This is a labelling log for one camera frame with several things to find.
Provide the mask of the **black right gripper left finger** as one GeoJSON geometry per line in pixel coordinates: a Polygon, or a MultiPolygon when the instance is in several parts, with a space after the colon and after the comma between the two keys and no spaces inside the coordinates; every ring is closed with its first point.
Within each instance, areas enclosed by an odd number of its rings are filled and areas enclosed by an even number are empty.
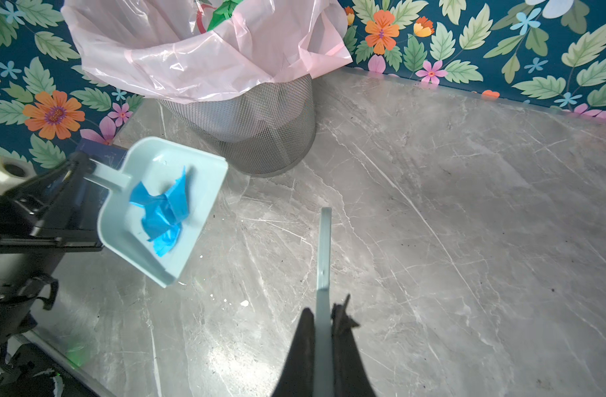
{"type": "Polygon", "coordinates": [[[305,308],[302,310],[281,376],[272,393],[273,397],[313,395],[314,351],[314,314],[311,309],[305,308]]]}

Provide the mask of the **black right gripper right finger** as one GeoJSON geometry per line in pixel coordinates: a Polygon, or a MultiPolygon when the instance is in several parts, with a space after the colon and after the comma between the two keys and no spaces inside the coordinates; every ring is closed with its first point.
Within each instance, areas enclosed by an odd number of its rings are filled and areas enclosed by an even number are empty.
{"type": "Polygon", "coordinates": [[[353,336],[352,330],[360,324],[348,314],[350,299],[348,294],[342,304],[334,304],[332,308],[334,395],[375,397],[353,336]]]}

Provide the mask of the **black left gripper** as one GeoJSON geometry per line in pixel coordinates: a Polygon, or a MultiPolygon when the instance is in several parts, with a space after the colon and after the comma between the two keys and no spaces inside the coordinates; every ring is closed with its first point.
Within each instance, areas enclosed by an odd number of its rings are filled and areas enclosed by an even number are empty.
{"type": "Polygon", "coordinates": [[[76,152],[56,168],[0,195],[0,254],[100,251],[98,188],[85,178],[96,165],[76,152]]]}

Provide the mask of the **pale green hand brush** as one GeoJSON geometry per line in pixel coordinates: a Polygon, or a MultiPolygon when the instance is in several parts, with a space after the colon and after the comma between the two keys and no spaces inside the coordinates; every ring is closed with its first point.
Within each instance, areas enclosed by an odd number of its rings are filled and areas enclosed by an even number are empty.
{"type": "Polygon", "coordinates": [[[316,308],[314,314],[313,396],[334,396],[334,362],[330,303],[332,209],[322,208],[319,222],[316,308]]]}

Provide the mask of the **blue paper scrap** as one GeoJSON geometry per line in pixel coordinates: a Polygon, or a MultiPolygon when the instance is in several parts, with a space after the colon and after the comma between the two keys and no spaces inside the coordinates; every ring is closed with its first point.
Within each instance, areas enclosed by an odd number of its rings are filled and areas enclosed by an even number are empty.
{"type": "Polygon", "coordinates": [[[170,254],[187,237],[185,223],[189,220],[188,172],[181,175],[163,193],[153,195],[144,183],[132,189],[129,203],[144,210],[142,230],[154,254],[162,258],[170,254]]]}

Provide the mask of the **pale green dustpan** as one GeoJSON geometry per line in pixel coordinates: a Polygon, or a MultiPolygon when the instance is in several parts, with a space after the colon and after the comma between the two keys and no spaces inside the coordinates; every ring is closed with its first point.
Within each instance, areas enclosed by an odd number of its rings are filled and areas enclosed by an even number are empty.
{"type": "Polygon", "coordinates": [[[122,166],[99,162],[86,180],[109,192],[100,241],[161,287],[178,280],[228,172],[221,156],[157,137],[136,142],[122,166]]]}

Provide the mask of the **green paper scrap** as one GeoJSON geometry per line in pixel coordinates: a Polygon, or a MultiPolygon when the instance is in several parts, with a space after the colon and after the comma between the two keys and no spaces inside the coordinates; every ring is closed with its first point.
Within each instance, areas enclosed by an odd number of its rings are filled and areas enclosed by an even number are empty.
{"type": "Polygon", "coordinates": [[[208,31],[212,31],[221,23],[227,21],[233,15],[235,8],[243,0],[225,0],[221,5],[213,11],[212,18],[208,27],[208,31]]]}

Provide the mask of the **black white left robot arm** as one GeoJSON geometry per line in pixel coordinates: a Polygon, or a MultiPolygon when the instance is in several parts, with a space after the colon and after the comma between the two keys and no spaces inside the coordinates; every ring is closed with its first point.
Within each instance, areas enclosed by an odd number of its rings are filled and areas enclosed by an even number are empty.
{"type": "Polygon", "coordinates": [[[56,168],[0,194],[0,396],[95,393],[32,342],[10,357],[8,342],[37,326],[31,307],[53,309],[65,254],[103,249],[97,232],[99,189],[92,158],[75,152],[56,168]]]}

